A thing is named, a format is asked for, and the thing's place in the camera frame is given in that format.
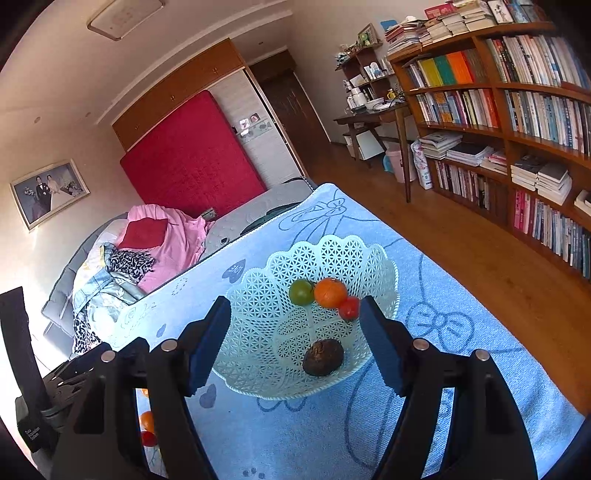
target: wooden desk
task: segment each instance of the wooden desk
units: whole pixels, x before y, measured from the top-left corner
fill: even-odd
[[[388,124],[395,122],[398,131],[398,140],[400,142],[400,150],[402,153],[402,168],[404,169],[404,189],[406,192],[407,203],[410,203],[410,171],[408,158],[408,142],[406,138],[406,127],[404,126],[404,118],[410,116],[411,112],[407,103],[397,103],[396,105],[382,110],[381,112],[362,112],[353,115],[346,115],[335,118],[335,122],[339,125],[349,125],[349,133],[351,134],[351,141],[353,142],[353,152],[355,153],[355,160],[360,160],[359,143],[357,142],[357,135],[370,131],[380,146],[386,150],[384,142],[376,133],[375,128],[381,124]],[[364,128],[355,128],[354,124],[364,123]]]

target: blue tablecloth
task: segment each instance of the blue tablecloth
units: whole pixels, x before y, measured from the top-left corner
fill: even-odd
[[[542,476],[570,443],[583,417],[540,364],[466,289],[336,186],[320,186],[300,206],[228,245],[127,307],[112,338],[114,348],[140,336],[153,348],[204,317],[218,295],[243,272],[297,241],[355,234],[382,245],[400,272],[398,320],[415,337],[446,352],[488,350],[524,417]],[[443,394],[439,423],[425,470],[439,468],[453,391]],[[293,401],[266,401],[231,391],[215,374],[187,400],[207,455],[221,480],[369,479],[384,452],[404,399],[384,382],[373,360],[340,384]],[[138,396],[139,412],[148,410]],[[158,456],[148,456],[159,471]]]

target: white plastic basket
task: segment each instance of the white plastic basket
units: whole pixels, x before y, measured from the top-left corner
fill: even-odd
[[[226,294],[232,322],[213,370],[229,388],[266,400],[288,400],[319,392],[344,380],[371,357],[359,321],[344,322],[336,310],[316,302],[298,307],[288,290],[298,278],[338,278],[350,295],[372,295],[387,318],[395,318],[398,268],[380,245],[366,247],[358,236],[326,235],[318,245],[298,242],[276,252],[265,268],[253,268]],[[343,364],[326,377],[302,369],[316,340],[335,338],[345,350]]]

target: bookshelf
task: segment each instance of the bookshelf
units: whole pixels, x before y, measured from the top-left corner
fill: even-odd
[[[363,78],[365,78],[365,83],[361,84],[359,88],[370,89],[374,98],[386,97],[388,90],[392,88],[389,79],[395,76],[395,74],[386,74],[383,77],[373,80],[368,78],[364,67],[369,67],[372,62],[375,62],[380,68],[382,68],[382,64],[374,50],[375,48],[379,48],[381,46],[382,43],[377,43],[369,47],[364,47],[356,53],[353,53],[348,60],[344,61],[341,65],[335,68],[335,71],[342,70],[347,80],[351,80],[357,75],[361,75]]]
[[[531,247],[533,250],[550,260],[554,265],[566,271],[570,275],[580,279],[580,281],[591,290],[591,283],[580,271],[564,262],[562,257],[556,255],[550,248],[545,247],[539,240],[529,234],[521,232],[514,227],[515,218],[515,196],[517,192],[528,193],[532,199],[538,198],[554,210],[558,210],[564,216],[572,219],[588,231],[591,231],[591,218],[581,212],[574,206],[574,200],[582,189],[591,191],[591,158],[579,152],[560,145],[559,143],[544,140],[532,135],[515,132],[511,122],[511,113],[505,96],[506,90],[520,90],[543,93],[545,95],[554,95],[571,100],[587,103],[591,105],[591,91],[586,91],[578,86],[563,83],[560,87],[539,85],[520,82],[503,82],[497,69],[495,59],[486,43],[488,38],[500,38],[503,36],[515,35],[556,35],[559,36],[556,26],[551,22],[532,22],[523,24],[503,24],[490,28],[468,32],[447,38],[436,43],[422,47],[420,44],[405,50],[396,52],[388,56],[388,60],[394,68],[398,81],[405,93],[408,106],[413,114],[417,124],[418,133],[421,137],[428,135],[436,130],[453,130],[464,133],[465,141],[487,142],[495,148],[503,148],[507,157],[508,175],[504,176],[497,172],[487,170],[482,167],[471,167],[453,160],[439,160],[439,162],[453,165],[467,171],[485,177],[486,181],[493,181],[501,186],[501,193],[506,192],[506,208],[500,217],[498,212],[493,215],[490,211],[480,208],[478,205],[470,202],[461,195],[454,194],[439,186],[437,177],[437,167],[434,159],[427,158],[431,178],[433,179],[434,190],[440,195],[452,199],[457,203],[469,208],[479,215],[487,218],[497,224],[500,228],[511,233],[514,237]],[[457,85],[444,85],[427,88],[417,88],[413,83],[407,67],[416,60],[433,58],[440,55],[454,53],[457,51],[475,48],[482,66],[488,78],[487,82],[464,83]],[[423,112],[419,105],[417,95],[434,92],[447,92],[448,90],[468,90],[468,89],[490,89],[494,99],[495,107],[498,113],[499,128],[483,127],[481,125],[462,125],[457,123],[436,123],[424,120]],[[573,179],[573,187],[568,198],[562,205],[555,204],[551,200],[538,195],[537,192],[531,192],[523,189],[521,186],[513,183],[511,180],[510,165],[526,154],[534,154],[537,157],[551,161],[561,161],[568,168]]]

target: tomato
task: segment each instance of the tomato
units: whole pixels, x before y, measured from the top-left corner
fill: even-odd
[[[290,286],[290,302],[303,307],[314,301],[314,285],[311,282],[300,278]]]
[[[359,299],[357,297],[347,297],[347,299],[340,304],[339,315],[346,322],[352,322],[359,317]]]
[[[336,278],[323,278],[314,287],[314,298],[325,309],[337,309],[347,299],[347,287]]]
[[[150,410],[145,411],[139,416],[139,422],[144,430],[154,433],[154,416]]]
[[[154,435],[152,432],[142,430],[141,437],[142,445],[145,447],[155,447],[156,445],[158,445],[158,439],[156,438],[156,435]]]

